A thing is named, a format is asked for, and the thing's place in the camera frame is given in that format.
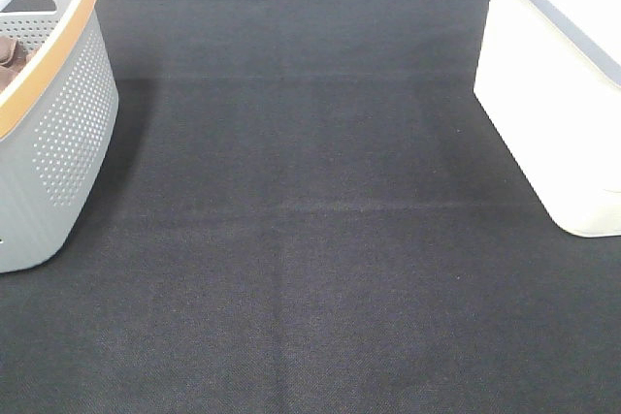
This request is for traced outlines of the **black table mat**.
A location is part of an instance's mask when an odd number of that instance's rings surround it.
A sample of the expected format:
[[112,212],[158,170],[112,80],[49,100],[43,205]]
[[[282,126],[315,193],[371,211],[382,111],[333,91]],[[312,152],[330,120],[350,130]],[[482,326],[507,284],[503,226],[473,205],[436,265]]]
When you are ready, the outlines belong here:
[[5,413],[616,413],[620,241],[473,93],[489,0],[98,0],[119,94],[1,278]]

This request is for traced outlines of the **grey perforated laundry basket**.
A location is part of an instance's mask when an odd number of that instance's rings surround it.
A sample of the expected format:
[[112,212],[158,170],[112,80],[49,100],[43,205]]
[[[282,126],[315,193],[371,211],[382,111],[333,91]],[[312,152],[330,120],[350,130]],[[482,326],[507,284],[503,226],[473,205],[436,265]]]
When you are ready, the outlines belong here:
[[99,174],[118,92],[97,0],[12,0],[1,37],[37,52],[1,90],[1,271],[65,243]]

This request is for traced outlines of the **brown towel in basket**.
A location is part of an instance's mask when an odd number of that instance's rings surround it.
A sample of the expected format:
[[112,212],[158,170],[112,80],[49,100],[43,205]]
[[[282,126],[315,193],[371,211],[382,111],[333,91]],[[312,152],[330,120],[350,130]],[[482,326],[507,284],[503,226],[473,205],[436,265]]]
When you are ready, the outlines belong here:
[[4,91],[37,52],[19,40],[2,36],[0,40],[0,89]]

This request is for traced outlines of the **white storage box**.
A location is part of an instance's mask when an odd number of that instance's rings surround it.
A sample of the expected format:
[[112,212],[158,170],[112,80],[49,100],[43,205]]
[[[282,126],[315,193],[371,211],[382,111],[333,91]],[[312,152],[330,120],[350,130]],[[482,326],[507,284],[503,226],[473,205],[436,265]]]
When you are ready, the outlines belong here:
[[551,219],[620,232],[620,0],[489,0],[474,94]]

